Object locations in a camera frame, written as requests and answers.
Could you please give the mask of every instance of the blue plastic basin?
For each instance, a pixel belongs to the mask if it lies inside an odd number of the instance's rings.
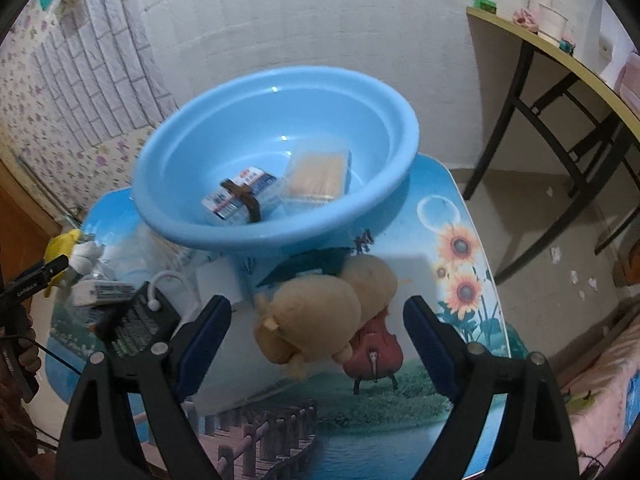
[[[265,221],[213,226],[200,201],[249,166],[284,174],[292,146],[313,136],[351,150],[347,195],[331,204]],[[140,216],[177,244],[227,253],[283,248],[349,224],[389,196],[418,149],[409,103],[370,76],[299,66],[234,79],[191,100],[146,144],[133,199]]]

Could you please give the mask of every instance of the sunflower center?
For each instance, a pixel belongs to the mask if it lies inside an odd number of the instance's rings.
[[[458,256],[466,256],[469,254],[469,242],[464,238],[454,238],[451,241],[451,248]]]
[[[471,303],[476,298],[476,290],[469,283],[463,283],[458,287],[458,297],[466,303]]]

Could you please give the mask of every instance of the metal screw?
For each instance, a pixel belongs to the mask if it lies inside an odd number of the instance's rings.
[[[102,352],[94,352],[89,357],[89,361],[92,365],[99,365],[102,361],[104,361],[104,354]]]
[[[164,341],[160,341],[158,343],[153,343],[151,345],[151,353],[153,355],[163,355],[166,354],[169,349],[169,345]]]
[[[486,352],[486,348],[480,343],[476,343],[476,342],[469,343],[466,346],[466,349],[469,350],[469,353],[473,355],[481,355]]]
[[[545,357],[540,353],[540,352],[532,352],[529,355],[529,359],[531,359],[531,362],[535,365],[541,366],[546,362]]]

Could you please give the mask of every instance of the beige stuffed animal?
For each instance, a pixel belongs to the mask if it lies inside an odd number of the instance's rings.
[[[360,324],[360,301],[351,286],[324,274],[285,282],[269,303],[255,297],[261,323],[254,337],[272,363],[288,364],[290,374],[304,377],[304,363],[331,357],[351,359],[350,339]]]
[[[351,285],[360,300],[358,329],[382,312],[398,290],[398,279],[391,267],[370,254],[348,258],[339,277]]]

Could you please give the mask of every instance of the wooden bridge print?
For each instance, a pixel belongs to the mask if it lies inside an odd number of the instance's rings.
[[[205,416],[204,434],[200,434],[200,417],[193,403],[187,401],[182,406],[222,480],[289,480],[306,469],[316,440],[315,401],[259,415],[238,408]],[[146,413],[136,415],[134,421],[146,421]],[[149,442],[142,443],[146,461],[152,473],[168,478],[150,431],[149,435]]]

